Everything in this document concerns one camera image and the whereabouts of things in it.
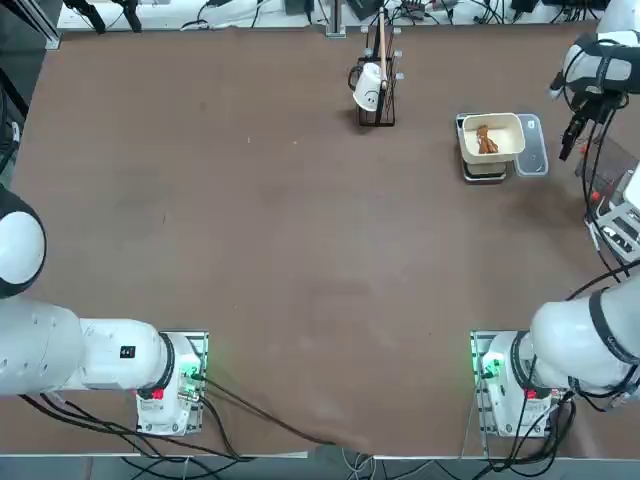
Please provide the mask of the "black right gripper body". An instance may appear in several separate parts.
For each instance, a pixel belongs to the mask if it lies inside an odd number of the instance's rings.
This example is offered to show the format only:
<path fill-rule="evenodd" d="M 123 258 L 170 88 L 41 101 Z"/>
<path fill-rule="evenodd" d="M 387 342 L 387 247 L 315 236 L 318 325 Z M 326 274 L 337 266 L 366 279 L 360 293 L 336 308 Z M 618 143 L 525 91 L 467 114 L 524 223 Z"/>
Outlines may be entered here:
<path fill-rule="evenodd" d="M 573 119 L 605 123 L 609 115 L 625 107 L 624 94 L 575 94 L 572 99 Z"/>

